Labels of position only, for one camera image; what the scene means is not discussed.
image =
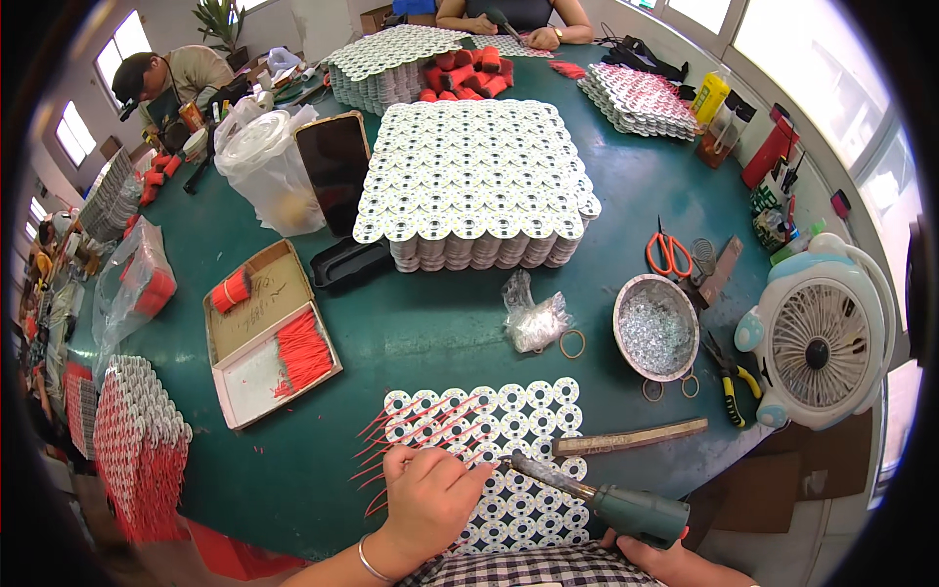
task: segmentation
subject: potted plant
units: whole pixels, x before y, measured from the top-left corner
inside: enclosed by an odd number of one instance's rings
[[[234,0],[201,0],[195,5],[192,14],[204,25],[198,29],[202,33],[203,42],[208,37],[222,41],[221,44],[209,47],[229,53],[226,60],[232,70],[238,71],[248,63],[248,48],[237,46],[244,27],[244,8],[239,12]]]

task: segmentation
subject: orange-handled scissors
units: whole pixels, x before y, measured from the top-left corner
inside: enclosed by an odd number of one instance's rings
[[[652,245],[658,240],[659,249],[662,251],[662,256],[665,257],[665,267],[661,268],[655,264],[655,261],[652,259]],[[678,269],[678,265],[675,264],[675,247],[678,247],[678,250],[685,255],[685,267],[686,270],[681,271]],[[688,254],[688,251],[685,247],[682,246],[682,243],[678,241],[675,237],[670,237],[662,231],[662,217],[658,217],[658,232],[652,235],[652,238],[649,239],[649,244],[646,245],[646,260],[649,261],[649,267],[659,275],[668,275],[669,273],[674,273],[679,277],[688,277],[691,275],[691,255]]]

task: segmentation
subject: hand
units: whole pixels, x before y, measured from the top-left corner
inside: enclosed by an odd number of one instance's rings
[[[676,540],[668,550],[653,548],[631,536],[617,537],[612,528],[607,528],[600,546],[612,548],[613,542],[619,547],[629,562],[649,573],[656,579],[663,577],[669,569],[680,568],[686,550],[681,540]]]
[[[561,46],[561,38],[554,32],[550,26],[542,26],[535,29],[525,39],[529,47],[533,49],[544,49],[545,51],[554,51]]]
[[[491,23],[484,14],[480,14],[474,19],[467,19],[467,21],[467,26],[471,33],[477,35],[495,35],[499,32],[499,28]]]
[[[450,546],[466,527],[493,466],[467,471],[441,448],[394,446],[384,459],[388,520],[369,536],[369,564],[392,579],[407,576]]]

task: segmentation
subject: yellow bottle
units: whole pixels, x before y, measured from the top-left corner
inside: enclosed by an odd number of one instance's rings
[[[701,82],[701,89],[698,95],[691,102],[689,110],[691,114],[700,122],[701,125],[707,125],[717,114],[717,108],[723,103],[724,99],[730,93],[731,88],[727,85],[727,78],[731,70],[725,65],[721,65],[721,71],[712,71],[704,76]]]

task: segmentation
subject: metal bowl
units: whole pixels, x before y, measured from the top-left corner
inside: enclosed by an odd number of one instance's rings
[[[613,305],[613,336],[634,369],[652,381],[674,381],[698,356],[698,316],[671,280],[645,273],[626,282]]]

